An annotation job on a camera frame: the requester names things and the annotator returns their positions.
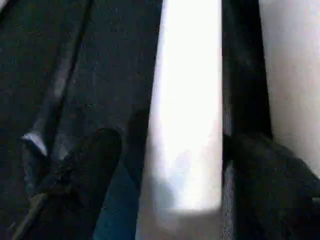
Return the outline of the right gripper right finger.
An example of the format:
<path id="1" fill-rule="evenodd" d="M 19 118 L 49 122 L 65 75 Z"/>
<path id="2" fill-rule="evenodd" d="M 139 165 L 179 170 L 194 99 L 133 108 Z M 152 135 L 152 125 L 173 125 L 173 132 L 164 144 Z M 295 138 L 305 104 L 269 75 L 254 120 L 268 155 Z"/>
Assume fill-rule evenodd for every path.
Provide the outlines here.
<path id="1" fill-rule="evenodd" d="M 290 150 L 263 135 L 224 136 L 222 237 L 319 239 L 319 178 Z"/>

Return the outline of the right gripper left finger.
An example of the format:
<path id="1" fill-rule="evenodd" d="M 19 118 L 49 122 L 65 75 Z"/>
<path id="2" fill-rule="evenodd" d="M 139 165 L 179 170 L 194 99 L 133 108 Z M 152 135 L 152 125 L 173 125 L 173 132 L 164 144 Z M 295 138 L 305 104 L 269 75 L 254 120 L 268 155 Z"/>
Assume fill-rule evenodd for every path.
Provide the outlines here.
<path id="1" fill-rule="evenodd" d="M 90 240 L 121 153 L 114 129 L 86 137 L 43 179 L 12 239 Z"/>

